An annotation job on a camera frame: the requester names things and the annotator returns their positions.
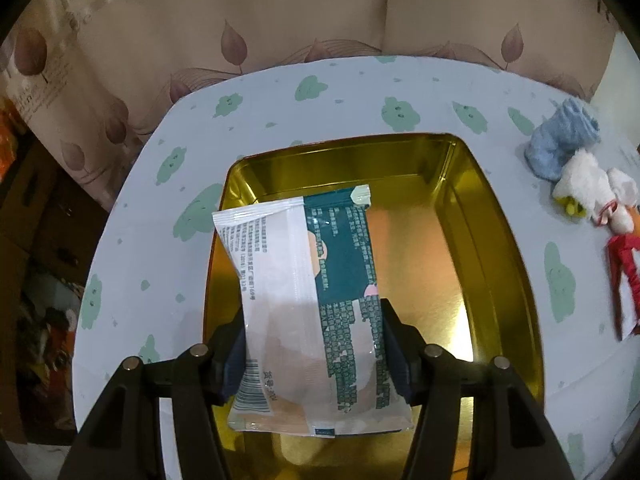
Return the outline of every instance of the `white plush toy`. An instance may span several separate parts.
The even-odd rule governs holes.
[[[614,234],[634,230],[634,221],[624,205],[638,200],[635,181],[616,168],[605,172],[585,149],[575,152],[562,168],[553,197],[569,216],[588,216],[597,226],[609,224]]]

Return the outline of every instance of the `white tablecloth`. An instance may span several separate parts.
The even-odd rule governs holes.
[[[382,108],[389,97],[408,102],[418,122],[386,124]],[[472,150],[511,225],[538,309],[546,414],[576,477],[588,474],[640,400],[640,338],[621,343],[614,334],[604,252],[608,229],[563,216],[550,198],[551,185],[524,161],[529,137],[523,117],[538,125],[566,97],[512,73],[464,62],[359,57],[272,68],[181,99],[144,147],[95,253],[87,288],[93,305],[83,303],[73,363],[78,425],[123,358],[173,358],[201,341],[213,236],[205,218],[217,208],[237,158],[394,129],[450,132]],[[486,128],[482,121],[463,123],[459,104],[476,108]],[[607,124],[601,127],[603,141],[593,150],[601,167],[615,166],[640,182],[635,149]],[[202,217],[186,225],[193,206],[181,215],[196,198]],[[553,244],[575,277],[572,312],[552,309],[545,248]],[[177,480],[170,403],[162,410],[165,466]]]

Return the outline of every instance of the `plastic package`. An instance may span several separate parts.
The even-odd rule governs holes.
[[[386,368],[369,205],[369,186],[356,186],[213,213],[246,326],[231,428],[316,436],[411,428]]]

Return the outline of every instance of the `barcode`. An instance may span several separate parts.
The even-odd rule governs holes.
[[[269,413],[271,411],[260,386],[260,369],[257,359],[246,360],[244,375],[234,400],[234,408],[239,412]]]

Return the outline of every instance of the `blue plush toy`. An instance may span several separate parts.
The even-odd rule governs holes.
[[[533,131],[524,156],[536,176],[557,182],[576,150],[600,142],[599,129],[598,121],[571,97]]]

